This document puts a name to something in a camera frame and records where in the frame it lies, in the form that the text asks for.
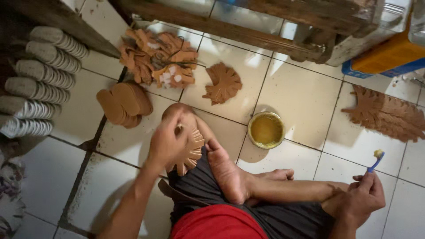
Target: leather strap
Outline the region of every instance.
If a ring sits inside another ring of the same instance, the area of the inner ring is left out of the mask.
[[[165,181],[164,179],[161,179],[158,183],[158,188],[161,190],[161,192],[173,199],[174,202],[189,202],[192,205],[195,206],[199,206],[199,207],[206,207],[209,206],[210,204],[206,203],[206,202],[202,202],[199,201],[197,199],[194,199],[184,193],[181,193],[179,191],[177,191],[176,189],[174,189],[173,187],[171,187],[167,181]]]

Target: wooden table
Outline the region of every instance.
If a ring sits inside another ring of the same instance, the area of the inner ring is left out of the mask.
[[[298,23],[294,40],[145,0],[110,0],[124,13],[160,20],[289,55],[325,63],[337,34],[363,37],[378,27],[383,0],[235,0],[232,4]]]

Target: person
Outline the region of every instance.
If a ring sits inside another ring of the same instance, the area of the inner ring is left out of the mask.
[[[185,125],[175,134],[177,125]],[[240,169],[212,130],[184,104],[163,114],[147,159],[99,239],[137,238],[156,179],[186,151],[191,126],[205,139],[202,157],[186,175],[168,174],[170,186],[192,201],[173,198],[173,239],[323,238],[354,239],[370,214],[385,207],[375,173],[354,183],[293,180],[292,169],[250,174]]]

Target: white tile floor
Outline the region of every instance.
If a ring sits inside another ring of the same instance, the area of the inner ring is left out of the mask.
[[[275,17],[229,8],[222,3],[214,5],[213,0],[157,1],[204,16],[212,13],[214,18],[289,39],[296,27]],[[110,8],[96,6],[97,3],[86,0],[81,4],[83,13],[90,12],[93,7],[101,9],[93,16],[83,14],[83,18],[94,22],[92,26],[97,31],[116,42],[123,30],[117,25],[122,22],[118,20],[110,28],[105,26],[113,22],[111,19],[98,23],[98,19]],[[366,167],[374,163],[373,151],[382,148],[386,154],[377,170],[387,205],[372,214],[358,230],[357,238],[423,237],[424,141],[406,144],[365,130],[352,124],[340,110],[355,105],[355,97],[349,94],[352,84],[421,106],[425,106],[425,90],[421,91],[419,86],[397,78],[344,78],[340,68],[294,62],[283,54],[168,23],[157,23],[150,29],[154,32],[173,31],[184,36],[193,48],[199,49],[201,65],[209,67],[223,61],[234,67],[241,76],[242,90],[225,104],[211,106],[209,100],[201,97],[205,94],[205,85],[211,84],[202,66],[195,70],[196,84],[184,91],[146,86],[154,112],[131,130],[107,122],[97,153],[84,161],[86,152],[76,145],[94,138],[103,116],[95,98],[96,92],[116,83],[123,68],[116,59],[91,52],[83,62],[85,70],[77,75],[71,101],[55,121],[52,135],[63,142],[48,137],[24,156],[27,178],[23,183],[23,200],[31,215],[26,215],[24,225],[15,238],[29,238],[28,235],[49,239],[54,235],[56,239],[85,238],[61,228],[61,216],[70,224],[69,228],[74,226],[91,233],[98,232],[136,176],[137,166],[143,163],[150,137],[162,112],[177,101],[195,107],[196,113],[210,125],[230,157],[237,161],[239,167],[251,173],[293,168],[295,179],[350,183],[353,175],[363,174]],[[269,151],[256,148],[246,137],[249,119],[253,113],[262,110],[278,113],[286,126],[284,142]],[[82,179],[76,185],[69,210],[63,214],[79,171]],[[140,236],[167,238],[172,207],[172,201],[155,187]]]

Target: cloth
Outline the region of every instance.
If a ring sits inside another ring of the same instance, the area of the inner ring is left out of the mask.
[[[214,179],[205,146],[202,147],[202,157],[196,168],[184,176],[177,175],[177,171],[171,171],[168,177],[170,186],[187,196],[210,205],[230,205],[247,212],[271,239],[327,239],[334,224],[334,218],[323,211],[319,202],[261,202],[254,207],[230,204]],[[200,207],[190,202],[174,201],[172,224],[176,225],[185,214],[197,209]]]
[[[266,239],[267,235],[245,211],[216,204],[184,215],[174,226],[171,238]]]

